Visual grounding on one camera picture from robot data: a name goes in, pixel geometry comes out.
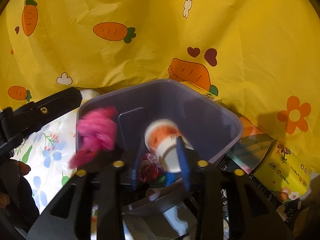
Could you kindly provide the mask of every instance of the white floral fabric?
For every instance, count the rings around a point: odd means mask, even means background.
[[[93,90],[81,94],[82,103],[99,95]],[[76,113],[77,109],[50,122],[15,149],[13,159],[31,167],[25,178],[40,213],[75,172],[68,162],[76,151]]]

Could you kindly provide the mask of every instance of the paper cup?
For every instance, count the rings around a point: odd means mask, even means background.
[[[162,167],[171,173],[180,172],[177,154],[177,137],[182,136],[177,125],[168,120],[160,119],[151,123],[145,132],[145,143],[148,150],[158,159]],[[193,150],[192,145],[182,136],[186,148]]]

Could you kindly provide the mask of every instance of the gold screw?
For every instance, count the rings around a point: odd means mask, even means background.
[[[87,174],[87,172],[85,170],[78,170],[76,175],[79,177],[83,177]]]
[[[237,176],[242,176],[244,175],[244,171],[241,169],[236,169],[233,171],[234,174],[236,174]]]
[[[48,108],[46,108],[46,107],[41,107],[40,112],[41,112],[42,114],[47,114],[47,113],[48,113]]]
[[[120,167],[124,166],[124,162],[123,161],[115,161],[112,165],[116,168],[120,168]]]
[[[198,161],[197,164],[199,167],[206,167],[209,165],[207,161]]]

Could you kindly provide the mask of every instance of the cardboard box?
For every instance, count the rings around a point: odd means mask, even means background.
[[[277,141],[253,175],[286,204],[307,192],[311,169]]]
[[[210,93],[209,91],[207,90],[204,90],[203,88],[201,87],[198,87],[197,85],[189,82],[189,81],[182,81],[180,82],[181,84],[193,89],[194,91],[198,92],[199,94],[201,95],[204,95],[206,96],[207,98],[210,98],[213,102],[216,102],[218,104],[221,104],[222,100],[221,98],[217,97],[216,95]]]

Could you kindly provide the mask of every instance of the blue flower print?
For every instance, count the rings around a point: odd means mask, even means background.
[[[53,145],[52,149],[49,148],[42,151],[42,155],[45,157],[43,165],[46,168],[50,167],[51,160],[55,162],[55,161],[60,161],[62,159],[62,154],[60,151],[65,148],[67,143],[53,142],[52,145]]]
[[[35,200],[37,208],[40,210],[40,202],[44,207],[48,205],[47,195],[44,191],[40,190],[41,179],[39,176],[33,178],[33,184],[36,189],[32,189],[32,197]]]

